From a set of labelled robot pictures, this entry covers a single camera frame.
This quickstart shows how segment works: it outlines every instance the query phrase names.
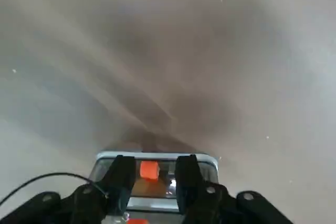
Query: black bracket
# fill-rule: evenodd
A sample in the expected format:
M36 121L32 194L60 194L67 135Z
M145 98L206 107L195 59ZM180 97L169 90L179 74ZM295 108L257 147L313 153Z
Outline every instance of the black bracket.
M56 192L36 195L0 221L0 224L100 224L109 215L122 215L135 183L135 158L117 156L97 184L108 197L89 184L61 199Z
M205 181L195 155L178 157L175 178L183 224L292 224L259 193L244 191L235 199L225 186Z

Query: screw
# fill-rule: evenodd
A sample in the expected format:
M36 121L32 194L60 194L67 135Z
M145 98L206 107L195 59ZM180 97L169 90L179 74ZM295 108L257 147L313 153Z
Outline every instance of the screw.
M213 194L216 190L215 190L212 186L209 186L208 188L206 188L206 191L207 191L209 194Z
M47 202L47 201L49 201L51 199L52 199L52 196L50 196L49 194L47 194L46 196L43 197L42 201L43 202Z
M87 187L83 190L83 194L89 194L90 192L92 192L92 188L91 187Z
M250 193L245 193L245 194L244 194L244 199L246 199L246 200L253 200L254 197L253 197L253 195L250 194Z

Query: gray surface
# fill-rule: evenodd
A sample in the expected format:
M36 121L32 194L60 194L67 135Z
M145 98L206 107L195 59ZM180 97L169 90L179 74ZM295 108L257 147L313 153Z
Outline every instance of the gray surface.
M334 223L334 0L0 0L1 195L144 126L222 157L296 223ZM3 215L50 179L20 193Z

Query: black cable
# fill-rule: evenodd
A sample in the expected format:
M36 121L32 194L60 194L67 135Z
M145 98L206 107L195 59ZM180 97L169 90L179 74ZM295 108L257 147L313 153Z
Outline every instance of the black cable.
M11 191L6 197L4 197L1 201L0 201L0 206L5 203L9 198L11 198L11 196L13 196L14 194L16 194L19 190L21 190L22 188L28 186L29 184L31 184L32 182L35 182L39 179L42 178L46 178L46 177L53 177L53 176L69 176L69 177L75 177L75 178L80 178L82 180L84 180L85 182L87 182L88 184L90 184L91 186L93 186L95 189L97 189L98 191L100 191L106 198L108 197L108 194L100 187L97 185L97 183L95 183L94 181L85 178L81 175L75 174L75 173L46 173L37 177L34 177L26 182L24 182L22 185L20 185L19 187L17 187L16 189L14 189L13 191Z

